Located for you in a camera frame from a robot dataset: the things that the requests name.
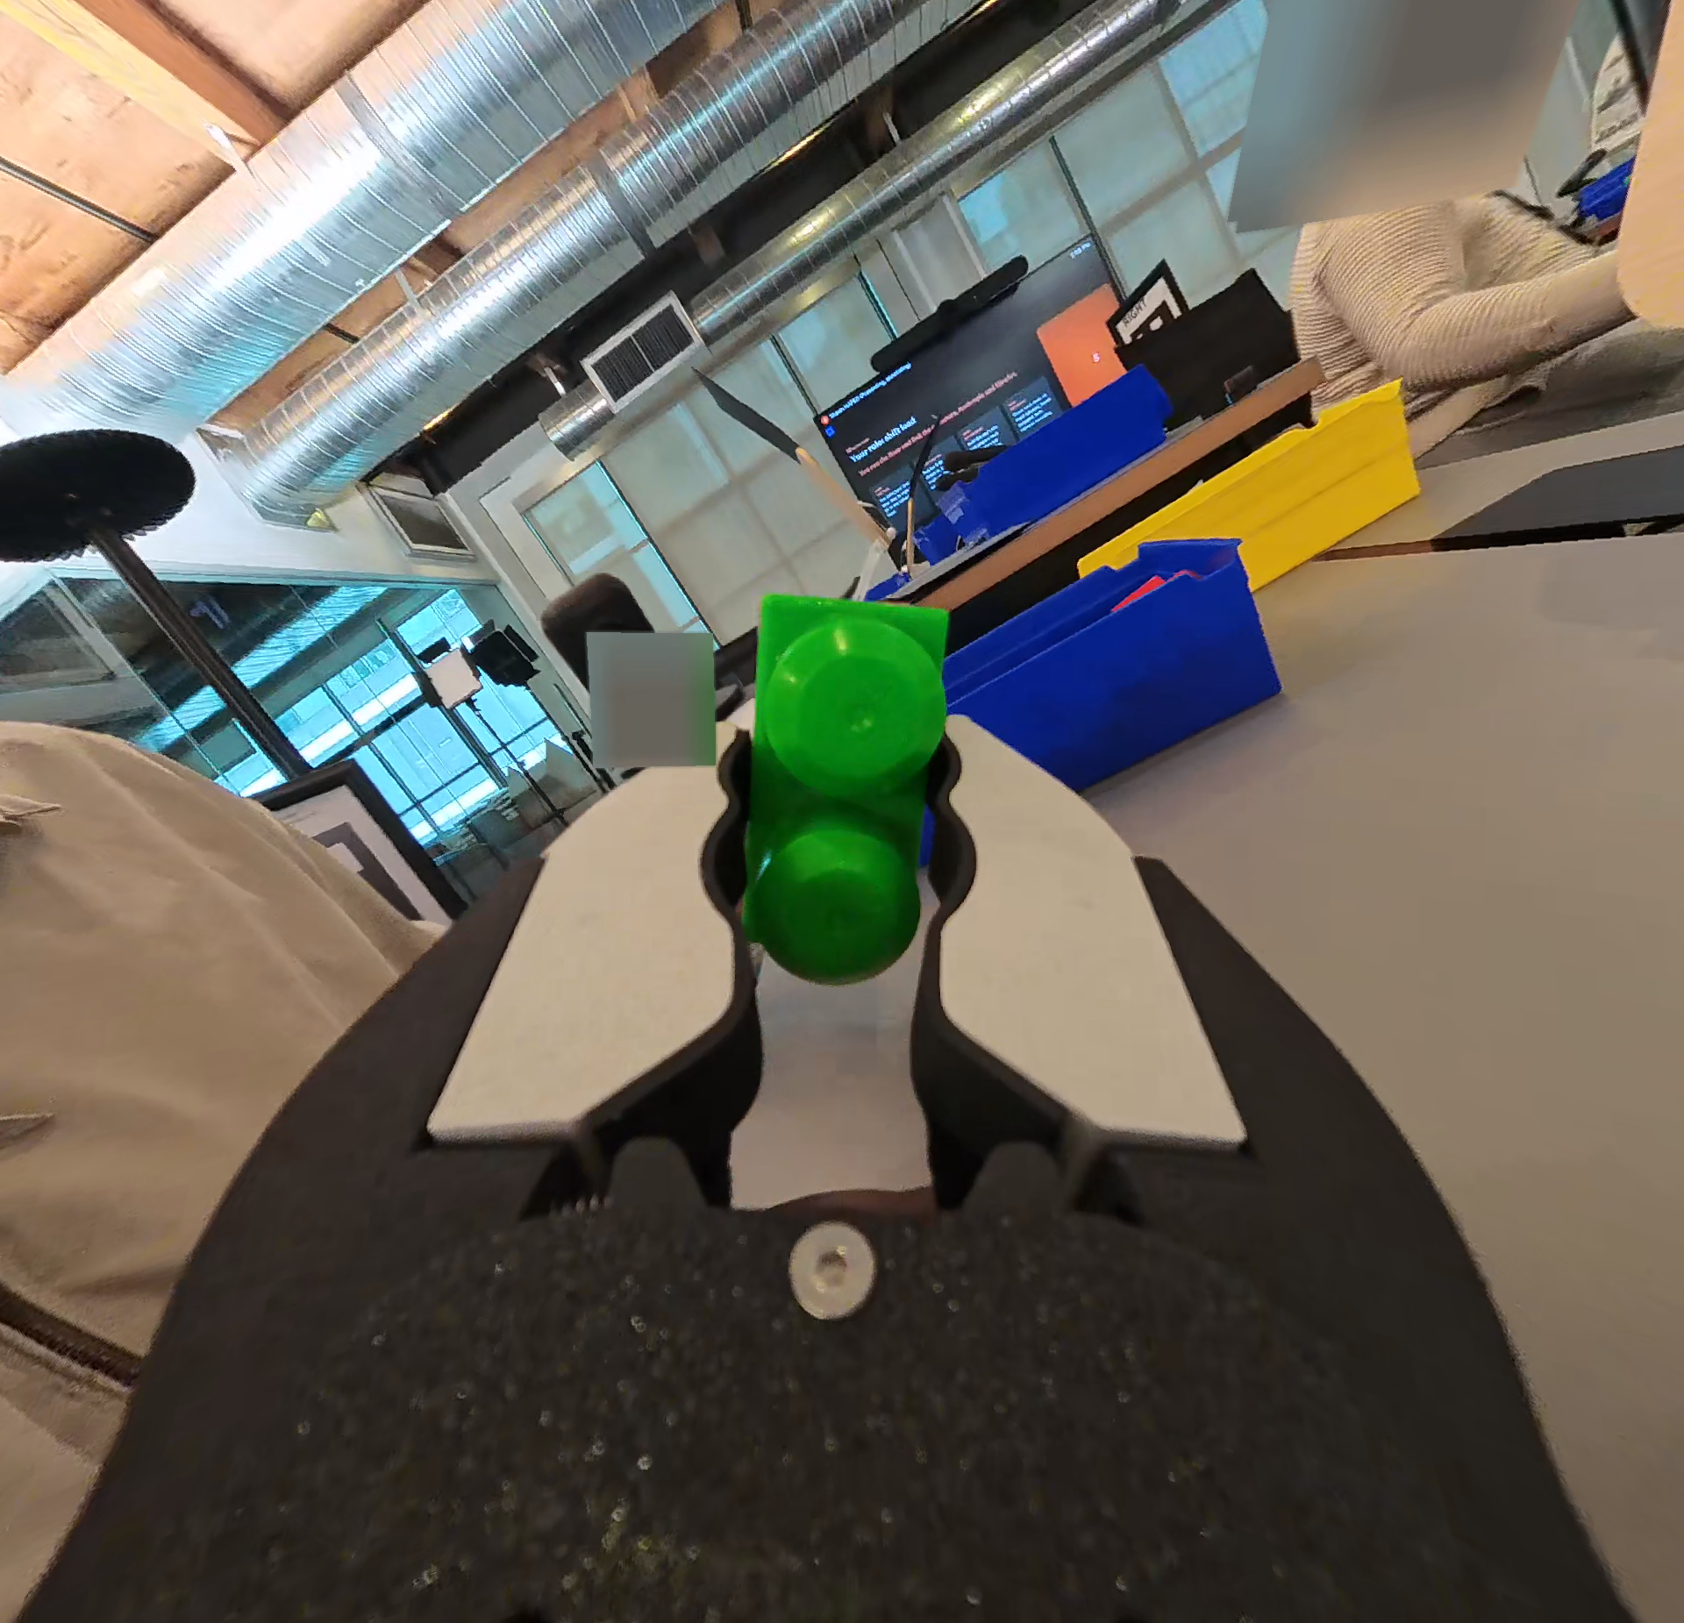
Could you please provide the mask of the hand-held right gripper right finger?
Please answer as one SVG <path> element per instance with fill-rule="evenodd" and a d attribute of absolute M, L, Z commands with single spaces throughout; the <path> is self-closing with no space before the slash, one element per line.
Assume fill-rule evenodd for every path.
<path fill-rule="evenodd" d="M 1247 1129 L 1126 842 L 964 714 L 930 768 L 938 913 L 908 1041 L 938 1197 L 995 1150 L 1068 1200 L 1113 1150 L 1235 1156 Z"/>

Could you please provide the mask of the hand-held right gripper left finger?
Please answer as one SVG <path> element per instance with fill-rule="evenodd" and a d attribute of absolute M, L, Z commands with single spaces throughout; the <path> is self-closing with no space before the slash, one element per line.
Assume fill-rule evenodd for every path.
<path fill-rule="evenodd" d="M 445 1149 L 546 1146 L 605 1187 L 640 1139 L 680 1149 L 712 1206 L 763 1078 L 741 903 L 752 738 L 645 768 L 540 871 L 425 1133 Z"/>

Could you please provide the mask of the blue plastic bin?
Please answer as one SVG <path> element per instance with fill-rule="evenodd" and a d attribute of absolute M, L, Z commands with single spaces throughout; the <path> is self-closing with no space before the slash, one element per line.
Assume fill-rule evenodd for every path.
<path fill-rule="evenodd" d="M 1124 371 L 938 496 L 938 511 L 915 530 L 918 553 L 941 561 L 1048 516 L 1157 449 L 1169 415 L 1165 387 L 1145 368 Z"/>
<path fill-rule="evenodd" d="M 1178 584 L 1111 615 L 1131 588 Z M 967 717 L 1083 792 L 1280 694 L 1238 543 L 1153 540 L 1122 569 L 1077 577 L 941 663 Z"/>

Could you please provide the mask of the green two-stud block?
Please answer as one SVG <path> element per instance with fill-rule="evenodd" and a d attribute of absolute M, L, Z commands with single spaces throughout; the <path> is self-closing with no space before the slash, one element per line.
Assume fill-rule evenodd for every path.
<path fill-rule="evenodd" d="M 940 607 L 763 598 L 744 929 L 800 980 L 873 980 L 915 938 L 947 644 Z"/>

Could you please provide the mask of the framed pattern sign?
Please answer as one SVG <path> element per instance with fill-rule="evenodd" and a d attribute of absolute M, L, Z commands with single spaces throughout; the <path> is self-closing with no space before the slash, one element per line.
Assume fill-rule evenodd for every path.
<path fill-rule="evenodd" d="M 454 922 L 466 900 L 352 758 L 251 794 L 411 922 Z"/>

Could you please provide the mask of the light panel on tripod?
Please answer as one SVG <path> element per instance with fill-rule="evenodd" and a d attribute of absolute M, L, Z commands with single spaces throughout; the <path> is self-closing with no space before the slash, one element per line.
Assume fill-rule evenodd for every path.
<path fill-rule="evenodd" d="M 461 834 L 496 855 L 546 845 L 591 790 L 537 694 L 535 647 L 515 626 L 488 622 L 456 644 L 430 644 L 421 662 L 449 757 L 467 758 L 421 804 L 430 834 Z"/>

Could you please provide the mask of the yellow plastic bin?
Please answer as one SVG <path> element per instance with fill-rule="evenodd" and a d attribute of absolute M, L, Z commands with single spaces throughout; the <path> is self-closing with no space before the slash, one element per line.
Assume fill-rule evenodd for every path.
<path fill-rule="evenodd" d="M 1252 589 L 1419 496 L 1400 380 L 1332 404 L 1105 540 L 1077 575 L 1122 569 L 1153 540 L 1238 543 Z"/>

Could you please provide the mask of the wood-edged desk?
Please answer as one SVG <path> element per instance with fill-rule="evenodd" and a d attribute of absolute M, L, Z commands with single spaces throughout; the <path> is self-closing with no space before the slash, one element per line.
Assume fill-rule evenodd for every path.
<path fill-rule="evenodd" d="M 1081 559 L 1111 536 L 1153 519 L 1201 481 L 1304 421 L 1321 379 L 1311 359 L 1270 376 L 1048 516 L 936 566 L 929 579 L 910 584 L 891 603 L 945 609 L 948 649 L 955 653 L 1075 584 Z"/>

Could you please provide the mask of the dark display screen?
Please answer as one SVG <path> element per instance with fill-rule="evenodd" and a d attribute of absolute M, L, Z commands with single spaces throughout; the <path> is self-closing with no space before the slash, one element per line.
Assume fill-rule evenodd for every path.
<path fill-rule="evenodd" d="M 1117 307 L 1103 246 L 1081 236 L 812 422 L 847 485 L 895 534 L 910 496 L 924 525 L 947 462 L 1012 448 L 1122 376 L 1108 330 Z"/>

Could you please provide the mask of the white vent grille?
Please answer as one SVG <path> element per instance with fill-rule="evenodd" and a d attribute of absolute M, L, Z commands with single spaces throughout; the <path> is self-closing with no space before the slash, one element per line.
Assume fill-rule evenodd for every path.
<path fill-rule="evenodd" d="M 701 332 L 672 291 L 642 310 L 582 359 L 582 370 L 608 411 L 622 411 L 672 371 L 706 351 Z"/>

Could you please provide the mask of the black monitor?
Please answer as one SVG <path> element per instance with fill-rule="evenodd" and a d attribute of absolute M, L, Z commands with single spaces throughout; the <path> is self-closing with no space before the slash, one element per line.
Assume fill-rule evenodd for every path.
<path fill-rule="evenodd" d="M 1166 431 L 1228 409 L 1235 379 L 1263 386 L 1300 360 L 1291 317 L 1255 268 L 1134 347 L 1141 354 L 1131 366 L 1145 368 L 1166 393 Z"/>

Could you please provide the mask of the flat table hatch cover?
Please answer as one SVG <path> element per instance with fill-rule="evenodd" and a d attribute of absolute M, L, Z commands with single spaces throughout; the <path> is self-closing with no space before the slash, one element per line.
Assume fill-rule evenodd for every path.
<path fill-rule="evenodd" d="M 1682 522 L 1682 448 L 1600 458 L 1529 479 L 1431 539 L 1435 550 L 1668 531 Z"/>

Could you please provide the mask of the black video bar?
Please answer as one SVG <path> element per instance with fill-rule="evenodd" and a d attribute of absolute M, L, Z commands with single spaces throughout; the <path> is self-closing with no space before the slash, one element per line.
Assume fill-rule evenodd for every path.
<path fill-rule="evenodd" d="M 968 318 L 994 307 L 999 298 L 1014 293 L 1026 272 L 1029 261 L 1022 253 L 1006 259 L 1005 265 L 999 265 L 995 272 L 988 272 L 976 285 L 938 303 L 930 313 L 920 318 L 915 328 L 901 332 L 900 337 L 904 337 L 912 345 L 938 340 L 948 330 L 960 328 Z"/>

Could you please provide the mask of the black floor lamp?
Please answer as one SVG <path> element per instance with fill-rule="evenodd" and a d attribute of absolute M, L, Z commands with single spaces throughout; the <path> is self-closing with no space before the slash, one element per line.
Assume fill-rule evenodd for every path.
<path fill-rule="evenodd" d="M 282 777 L 298 781 L 312 766 L 133 548 L 187 508 L 195 484 L 188 458 L 152 433 L 73 429 L 11 440 L 2 449 L 2 559 L 102 556 L 172 649 Z"/>

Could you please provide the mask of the silver ventilation duct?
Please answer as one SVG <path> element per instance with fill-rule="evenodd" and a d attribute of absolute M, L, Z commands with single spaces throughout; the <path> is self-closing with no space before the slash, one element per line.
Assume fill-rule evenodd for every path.
<path fill-rule="evenodd" d="M 566 458 L 599 455 L 615 433 L 642 426 L 759 343 L 857 282 L 885 334 L 875 347 L 927 320 L 941 301 L 977 281 L 981 259 L 948 189 L 882 212 L 860 236 L 830 236 L 800 222 L 771 240 L 746 268 L 706 286 L 690 311 L 703 350 L 625 407 L 608 404 L 595 386 L 568 391 L 540 415 L 540 431 Z"/>
<path fill-rule="evenodd" d="M 990 0 L 781 0 L 270 409 L 227 458 L 300 525 Z"/>
<path fill-rule="evenodd" d="M 39 411 L 173 439 L 724 0 L 428 0 L 38 345 Z"/>

